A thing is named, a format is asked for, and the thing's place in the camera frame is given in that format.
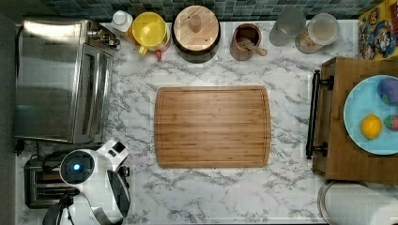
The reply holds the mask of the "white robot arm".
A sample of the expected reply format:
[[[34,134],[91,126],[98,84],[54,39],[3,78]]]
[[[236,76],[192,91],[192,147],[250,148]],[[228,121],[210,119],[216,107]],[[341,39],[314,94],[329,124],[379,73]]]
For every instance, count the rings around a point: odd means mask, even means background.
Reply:
[[[59,175],[79,193],[67,193],[50,206],[42,225],[121,225],[130,211],[130,169],[123,165],[128,155],[126,146],[114,140],[65,155]]]

